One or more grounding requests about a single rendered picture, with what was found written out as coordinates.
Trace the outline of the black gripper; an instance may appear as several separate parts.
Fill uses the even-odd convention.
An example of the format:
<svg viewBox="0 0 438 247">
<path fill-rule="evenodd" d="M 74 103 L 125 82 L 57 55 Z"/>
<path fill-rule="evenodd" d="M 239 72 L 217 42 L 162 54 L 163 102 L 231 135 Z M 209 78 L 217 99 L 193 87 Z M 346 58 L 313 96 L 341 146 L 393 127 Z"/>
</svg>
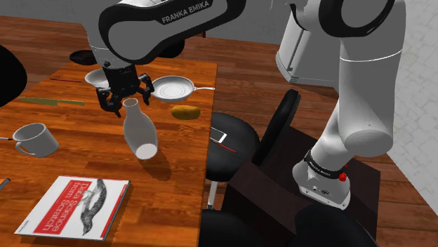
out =
<svg viewBox="0 0 438 247">
<path fill-rule="evenodd" d="M 110 89 L 96 88 L 101 109 L 106 112 L 113 112 L 120 118 L 119 110 L 122 107 L 121 99 L 134 95 L 137 92 L 142 95 L 143 102 L 146 105 L 150 104 L 150 96 L 151 93 L 154 92 L 153 83 L 146 73 L 138 77 L 135 65 L 129 65 L 119 69 L 103 67 L 103 72 L 105 73 Z M 140 82 L 145 83 L 146 88 L 141 88 Z"/>
</svg>

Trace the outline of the white bowl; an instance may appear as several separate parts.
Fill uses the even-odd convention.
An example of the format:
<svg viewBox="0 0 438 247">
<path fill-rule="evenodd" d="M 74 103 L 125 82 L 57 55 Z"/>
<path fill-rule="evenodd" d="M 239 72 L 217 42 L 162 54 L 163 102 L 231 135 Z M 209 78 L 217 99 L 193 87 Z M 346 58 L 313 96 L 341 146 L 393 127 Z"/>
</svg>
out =
<svg viewBox="0 0 438 247">
<path fill-rule="evenodd" d="M 96 88 L 109 89 L 110 85 L 102 68 L 95 69 L 89 72 L 85 78 L 85 82 L 95 86 Z"/>
</svg>

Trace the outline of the white vase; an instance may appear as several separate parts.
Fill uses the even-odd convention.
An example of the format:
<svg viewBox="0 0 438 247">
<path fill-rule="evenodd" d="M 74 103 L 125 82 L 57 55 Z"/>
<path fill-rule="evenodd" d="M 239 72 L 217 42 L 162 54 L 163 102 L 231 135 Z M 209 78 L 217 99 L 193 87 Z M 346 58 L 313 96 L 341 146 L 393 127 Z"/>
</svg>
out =
<svg viewBox="0 0 438 247">
<path fill-rule="evenodd" d="M 138 159 L 151 159 L 158 152 L 157 131 L 151 119 L 144 114 L 137 99 L 123 101 L 126 111 L 124 138 Z"/>
</svg>

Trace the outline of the white frying pan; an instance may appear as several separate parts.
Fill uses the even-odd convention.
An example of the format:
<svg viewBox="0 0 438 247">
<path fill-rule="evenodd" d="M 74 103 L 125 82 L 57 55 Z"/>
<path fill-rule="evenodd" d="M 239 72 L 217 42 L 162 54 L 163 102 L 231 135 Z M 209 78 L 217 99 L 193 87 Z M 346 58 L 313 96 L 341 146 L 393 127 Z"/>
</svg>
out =
<svg viewBox="0 0 438 247">
<path fill-rule="evenodd" d="M 163 76 L 152 82 L 156 99 L 164 102 L 179 102 L 187 99 L 195 91 L 210 90 L 214 87 L 196 87 L 194 83 L 183 76 Z"/>
</svg>

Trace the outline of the black round stool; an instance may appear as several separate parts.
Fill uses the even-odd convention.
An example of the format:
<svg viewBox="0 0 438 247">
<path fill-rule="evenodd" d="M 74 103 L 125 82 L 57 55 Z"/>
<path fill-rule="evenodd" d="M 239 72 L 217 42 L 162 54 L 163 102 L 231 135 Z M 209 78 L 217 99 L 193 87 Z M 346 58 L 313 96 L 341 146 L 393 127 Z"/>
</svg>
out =
<svg viewBox="0 0 438 247">
<path fill-rule="evenodd" d="M 75 51 L 69 55 L 69 59 L 74 63 L 85 66 L 96 65 L 98 63 L 91 50 Z"/>
</svg>

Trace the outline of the brown potato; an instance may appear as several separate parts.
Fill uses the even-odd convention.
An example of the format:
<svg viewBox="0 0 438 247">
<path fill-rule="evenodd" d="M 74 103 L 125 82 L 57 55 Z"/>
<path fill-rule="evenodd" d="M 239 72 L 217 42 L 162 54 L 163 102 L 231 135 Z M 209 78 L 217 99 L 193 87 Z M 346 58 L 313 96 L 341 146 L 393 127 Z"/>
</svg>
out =
<svg viewBox="0 0 438 247">
<path fill-rule="evenodd" d="M 201 110 L 195 106 L 176 105 L 172 107 L 171 114 L 179 120 L 193 120 L 200 116 Z"/>
</svg>

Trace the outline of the green knife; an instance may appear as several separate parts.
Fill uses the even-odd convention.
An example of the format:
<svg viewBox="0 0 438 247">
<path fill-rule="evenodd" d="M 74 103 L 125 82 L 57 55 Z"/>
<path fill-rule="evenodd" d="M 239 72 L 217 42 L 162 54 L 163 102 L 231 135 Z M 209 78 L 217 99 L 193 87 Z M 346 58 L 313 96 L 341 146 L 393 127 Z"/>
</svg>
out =
<svg viewBox="0 0 438 247">
<path fill-rule="evenodd" d="M 19 97 L 18 100 L 25 101 L 25 102 L 32 102 L 40 105 L 52 105 L 52 106 L 58 106 L 58 103 L 66 103 L 71 105 L 81 105 L 84 106 L 85 103 L 78 100 L 59 100 L 59 99 L 52 99 L 52 98 L 28 98 L 28 97 Z"/>
</svg>

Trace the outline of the white phone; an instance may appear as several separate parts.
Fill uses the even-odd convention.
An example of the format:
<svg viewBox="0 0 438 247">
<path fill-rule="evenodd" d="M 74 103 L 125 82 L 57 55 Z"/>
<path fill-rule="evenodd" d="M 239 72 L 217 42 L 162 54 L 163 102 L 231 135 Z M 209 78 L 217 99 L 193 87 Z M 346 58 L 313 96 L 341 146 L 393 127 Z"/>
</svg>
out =
<svg viewBox="0 0 438 247">
<path fill-rule="evenodd" d="M 219 131 L 218 129 L 211 127 L 210 139 L 217 143 L 222 143 L 223 140 L 227 137 L 227 134 L 223 131 Z"/>
</svg>

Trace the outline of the white mug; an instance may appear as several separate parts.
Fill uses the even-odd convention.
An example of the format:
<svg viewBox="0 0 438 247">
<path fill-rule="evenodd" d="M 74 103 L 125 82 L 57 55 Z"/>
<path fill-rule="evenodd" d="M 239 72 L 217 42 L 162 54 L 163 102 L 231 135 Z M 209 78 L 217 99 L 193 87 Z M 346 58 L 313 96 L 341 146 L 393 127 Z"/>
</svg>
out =
<svg viewBox="0 0 438 247">
<path fill-rule="evenodd" d="M 17 129 L 13 139 L 19 152 L 39 158 L 49 156 L 59 148 L 58 141 L 42 123 L 31 123 Z"/>
</svg>

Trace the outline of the red pen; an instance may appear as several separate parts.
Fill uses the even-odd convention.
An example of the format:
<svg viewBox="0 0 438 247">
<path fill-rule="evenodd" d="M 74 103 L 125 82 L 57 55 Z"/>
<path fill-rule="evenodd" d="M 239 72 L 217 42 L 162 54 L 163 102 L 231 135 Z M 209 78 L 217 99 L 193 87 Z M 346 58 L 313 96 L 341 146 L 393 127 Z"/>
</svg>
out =
<svg viewBox="0 0 438 247">
<path fill-rule="evenodd" d="M 224 146 L 223 144 L 221 144 L 221 143 L 219 143 L 219 142 L 217 142 L 216 144 L 219 145 L 219 146 L 221 146 L 222 148 L 225 148 L 225 149 L 228 150 L 228 151 L 231 151 L 231 152 L 233 152 L 233 153 L 237 153 L 235 150 L 233 150 L 233 149 L 231 149 L 231 148 L 229 148 L 229 147 L 226 147 L 226 146 Z"/>
</svg>

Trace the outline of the black round chair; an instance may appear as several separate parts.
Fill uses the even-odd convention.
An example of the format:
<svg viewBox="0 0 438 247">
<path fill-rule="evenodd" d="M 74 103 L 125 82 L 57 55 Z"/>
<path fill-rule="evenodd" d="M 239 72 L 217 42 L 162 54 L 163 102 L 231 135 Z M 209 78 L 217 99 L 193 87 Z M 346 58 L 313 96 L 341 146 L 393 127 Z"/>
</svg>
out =
<svg viewBox="0 0 438 247">
<path fill-rule="evenodd" d="M 27 85 L 27 73 L 22 63 L 7 48 L 0 45 L 0 107 L 16 99 Z"/>
</svg>

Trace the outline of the red and white book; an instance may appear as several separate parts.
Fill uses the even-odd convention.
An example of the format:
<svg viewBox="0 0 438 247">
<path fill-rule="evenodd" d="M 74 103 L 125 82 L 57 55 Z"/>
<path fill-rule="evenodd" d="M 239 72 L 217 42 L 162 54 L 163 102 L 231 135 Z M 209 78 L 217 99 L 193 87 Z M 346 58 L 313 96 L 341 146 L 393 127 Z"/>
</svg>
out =
<svg viewBox="0 0 438 247">
<path fill-rule="evenodd" d="M 104 241 L 131 182 L 60 175 L 15 233 Z"/>
</svg>

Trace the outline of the black office chair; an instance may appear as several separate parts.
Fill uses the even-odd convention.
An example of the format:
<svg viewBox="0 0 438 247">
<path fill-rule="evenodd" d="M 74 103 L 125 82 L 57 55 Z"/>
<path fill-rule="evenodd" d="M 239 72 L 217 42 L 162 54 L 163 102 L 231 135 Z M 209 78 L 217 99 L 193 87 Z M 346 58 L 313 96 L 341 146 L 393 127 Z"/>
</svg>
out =
<svg viewBox="0 0 438 247">
<path fill-rule="evenodd" d="M 273 151 L 282 133 L 290 126 L 300 102 L 298 91 L 287 91 L 271 118 L 262 138 L 245 121 L 225 113 L 212 114 L 211 127 L 223 131 L 227 137 L 221 144 L 237 153 L 222 148 L 210 139 L 206 179 L 211 181 L 207 208 L 212 209 L 219 182 L 229 182 L 247 159 L 259 166 Z"/>
</svg>

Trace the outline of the dark robot stand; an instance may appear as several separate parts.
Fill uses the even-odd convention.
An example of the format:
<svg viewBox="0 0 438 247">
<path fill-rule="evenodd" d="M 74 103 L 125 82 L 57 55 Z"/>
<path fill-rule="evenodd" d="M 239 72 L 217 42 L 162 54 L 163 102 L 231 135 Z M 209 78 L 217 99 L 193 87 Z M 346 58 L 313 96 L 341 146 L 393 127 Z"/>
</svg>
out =
<svg viewBox="0 0 438 247">
<path fill-rule="evenodd" d="M 283 247 L 296 233 L 295 215 L 313 200 L 300 193 L 292 176 L 298 163 L 316 140 L 290 127 L 273 153 L 257 166 L 246 160 L 228 182 L 222 211 L 237 216 L 264 240 L 268 247 Z M 376 236 L 380 172 L 351 159 L 346 174 L 351 199 L 346 212 L 372 237 Z"/>
</svg>

